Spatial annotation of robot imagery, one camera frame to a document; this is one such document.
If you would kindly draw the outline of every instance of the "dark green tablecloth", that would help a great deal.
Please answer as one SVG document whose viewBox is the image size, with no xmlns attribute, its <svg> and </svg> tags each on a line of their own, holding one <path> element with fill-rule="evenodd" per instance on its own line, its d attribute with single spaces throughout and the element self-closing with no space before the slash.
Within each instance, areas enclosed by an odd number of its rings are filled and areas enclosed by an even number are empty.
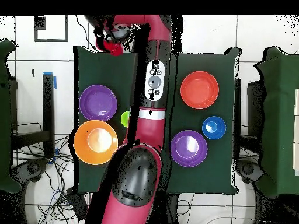
<svg viewBox="0 0 299 224">
<path fill-rule="evenodd" d="M 116 115 L 108 123 L 116 130 L 119 143 L 122 143 L 126 128 L 120 116 L 129 109 L 131 84 L 133 81 L 134 54 L 114 57 L 104 53 L 78 49 L 79 95 L 90 85 L 101 84 L 109 87 L 116 95 L 118 108 Z M 172 165 L 169 193 L 219 193 L 235 194 L 231 185 L 232 162 L 232 115 L 234 109 L 234 66 L 239 49 L 233 48 L 227 54 L 179 54 L 178 74 L 176 60 L 172 56 L 169 79 L 168 108 L 166 111 L 165 151 L 163 163 Z M 206 71 L 214 75 L 220 87 L 217 101 L 205 110 L 194 110 L 186 106 L 180 98 L 182 80 L 191 72 Z M 219 116 L 227 125 L 223 138 L 208 143 L 205 161 L 194 168 L 184 168 L 169 158 L 169 138 L 179 131 L 194 130 L 201 133 L 201 125 L 209 116 Z M 79 113 L 79 124 L 87 121 Z M 105 166 L 91 166 L 79 161 L 79 191 L 97 191 Z"/>
<path fill-rule="evenodd" d="M 299 88 L 299 55 L 286 54 L 277 47 L 267 49 L 257 64 L 267 96 L 263 102 L 265 123 L 262 132 L 265 175 L 256 183 L 261 192 L 275 198 L 299 195 L 299 176 L 293 169 L 295 90 Z"/>
<path fill-rule="evenodd" d="M 16 45 L 10 40 L 0 40 L 0 190 L 18 193 L 22 187 L 9 176 L 11 166 L 11 98 L 9 92 L 9 75 L 7 57 Z"/>
</svg>

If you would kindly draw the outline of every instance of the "white button panel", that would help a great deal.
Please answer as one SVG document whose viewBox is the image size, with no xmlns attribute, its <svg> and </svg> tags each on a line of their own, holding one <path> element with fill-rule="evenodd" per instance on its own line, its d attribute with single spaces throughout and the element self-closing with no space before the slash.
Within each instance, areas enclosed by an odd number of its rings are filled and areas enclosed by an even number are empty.
<svg viewBox="0 0 299 224">
<path fill-rule="evenodd" d="M 152 60 L 147 65 L 144 94 L 152 102 L 156 102 L 163 95 L 165 66 L 160 60 Z"/>
</svg>

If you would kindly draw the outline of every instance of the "white tile floor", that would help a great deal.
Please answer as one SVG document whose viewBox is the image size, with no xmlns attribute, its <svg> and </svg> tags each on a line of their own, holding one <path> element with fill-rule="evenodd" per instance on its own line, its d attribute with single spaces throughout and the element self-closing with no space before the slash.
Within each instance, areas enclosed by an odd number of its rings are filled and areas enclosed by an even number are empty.
<svg viewBox="0 0 299 224">
<path fill-rule="evenodd" d="M 95 43 L 92 27 L 83 16 L 79 22 L 90 31 L 90 42 Z M 64 16 L 46 16 L 47 29 L 40 30 L 40 39 L 64 39 Z M 16 41 L 18 48 L 8 57 L 8 68 L 12 76 L 19 81 L 18 89 L 18 123 L 42 123 L 41 118 L 41 75 L 52 72 L 57 77 L 55 98 L 55 134 L 56 139 L 64 137 L 73 129 L 73 52 L 72 46 L 89 44 L 85 32 L 77 24 L 75 16 L 69 16 L 68 42 L 35 43 L 33 16 L 0 16 L 0 39 Z M 274 15 L 183 15 L 184 32 L 182 34 L 183 52 L 191 53 L 224 53 L 230 47 L 242 49 L 239 64 L 241 79 L 241 124 L 247 125 L 247 96 L 249 82 L 260 79 L 253 65 L 262 60 L 263 51 L 269 46 L 279 46 L 287 53 L 299 50 L 297 20 L 292 16 Z M 38 126 L 24 126 L 19 132 L 38 131 Z M 242 134 L 247 133 L 242 127 Z M 18 158 L 25 155 L 18 153 Z M 73 184 L 73 164 L 68 164 L 64 173 L 66 187 Z M 49 165 L 47 173 L 57 188 L 57 172 Z M 182 194 L 178 214 L 180 224 L 252 224 L 255 214 L 255 196 L 251 185 L 244 184 L 235 176 L 235 185 L 239 194 L 230 195 L 194 195 Z M 29 224 L 37 224 L 41 216 L 37 205 L 47 205 L 53 197 L 49 178 L 43 174 L 42 179 L 30 183 L 26 194 L 26 213 Z"/>
</svg>

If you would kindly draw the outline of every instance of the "blue bowl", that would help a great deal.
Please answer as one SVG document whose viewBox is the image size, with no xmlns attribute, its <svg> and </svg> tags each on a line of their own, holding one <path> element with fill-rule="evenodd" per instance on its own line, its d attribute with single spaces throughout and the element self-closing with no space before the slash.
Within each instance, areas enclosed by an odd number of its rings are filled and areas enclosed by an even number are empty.
<svg viewBox="0 0 299 224">
<path fill-rule="evenodd" d="M 204 121 L 202 129 L 208 139 L 217 140 L 224 136 L 227 126 L 222 118 L 211 116 Z"/>
</svg>

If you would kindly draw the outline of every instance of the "plate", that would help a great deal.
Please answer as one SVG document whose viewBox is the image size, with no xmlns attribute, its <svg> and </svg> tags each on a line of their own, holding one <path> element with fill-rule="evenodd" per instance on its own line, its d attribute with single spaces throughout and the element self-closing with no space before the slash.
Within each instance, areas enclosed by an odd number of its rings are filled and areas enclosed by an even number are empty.
<svg viewBox="0 0 299 224">
<path fill-rule="evenodd" d="M 81 94 L 79 107 L 86 119 L 106 122 L 115 115 L 117 100 L 108 87 L 92 85 Z"/>
<path fill-rule="evenodd" d="M 215 77 L 204 71 L 189 74 L 180 87 L 185 104 L 193 109 L 205 109 L 217 100 L 219 85 Z"/>
<path fill-rule="evenodd" d="M 74 136 L 75 153 L 90 165 L 108 162 L 118 147 L 115 130 L 106 122 L 90 120 L 78 128 Z"/>
<path fill-rule="evenodd" d="M 183 167 L 195 167 L 207 156 L 207 142 L 196 131 L 181 131 L 171 141 L 171 156 Z"/>
</svg>

